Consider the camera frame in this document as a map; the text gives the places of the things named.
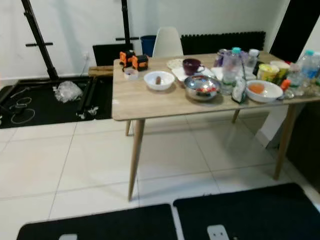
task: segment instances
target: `white chair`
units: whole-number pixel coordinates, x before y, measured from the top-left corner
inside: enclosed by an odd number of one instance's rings
[[[156,34],[153,58],[183,56],[184,51],[177,29],[173,26],[160,27]]]

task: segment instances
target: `wooden table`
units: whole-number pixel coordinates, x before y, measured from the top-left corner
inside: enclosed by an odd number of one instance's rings
[[[199,59],[202,64],[210,69],[216,55],[200,54],[183,56],[183,58],[190,57]],[[150,118],[235,110],[232,119],[232,122],[234,123],[241,109],[289,105],[286,119],[284,121],[279,154],[274,172],[274,179],[277,180],[285,159],[288,142],[291,138],[295,121],[296,104],[320,101],[320,97],[303,97],[283,101],[277,100],[272,103],[258,103],[247,99],[245,103],[238,104],[234,102],[230,96],[223,96],[221,94],[218,94],[211,101],[194,101],[186,98],[185,90],[177,83],[174,83],[172,87],[166,91],[157,92],[150,90],[144,82],[144,75],[152,71],[171,72],[166,63],[168,60],[175,58],[176,57],[150,58],[149,69],[140,72],[138,80],[132,81],[124,78],[124,73],[122,71],[122,66],[119,64],[119,59],[114,61],[112,117],[116,121],[127,121],[126,135],[128,135],[131,120],[136,120],[129,178],[129,201],[132,198],[134,189],[145,121]],[[269,63],[270,61],[279,59],[271,54],[262,52],[260,54],[260,60],[262,62]]]

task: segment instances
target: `black door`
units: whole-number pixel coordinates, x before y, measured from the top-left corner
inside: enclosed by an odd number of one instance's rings
[[[320,0],[291,0],[270,53],[285,61],[296,62],[319,15]]]

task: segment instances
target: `stainless steel bowl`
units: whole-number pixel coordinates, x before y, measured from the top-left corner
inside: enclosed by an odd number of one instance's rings
[[[221,84],[214,76],[193,75],[184,80],[186,95],[197,101],[208,101],[220,91]]]

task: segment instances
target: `plastic bag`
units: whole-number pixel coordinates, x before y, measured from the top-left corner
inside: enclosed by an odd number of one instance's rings
[[[82,94],[82,90],[72,81],[64,81],[60,83],[54,95],[58,101],[66,103],[80,99]]]

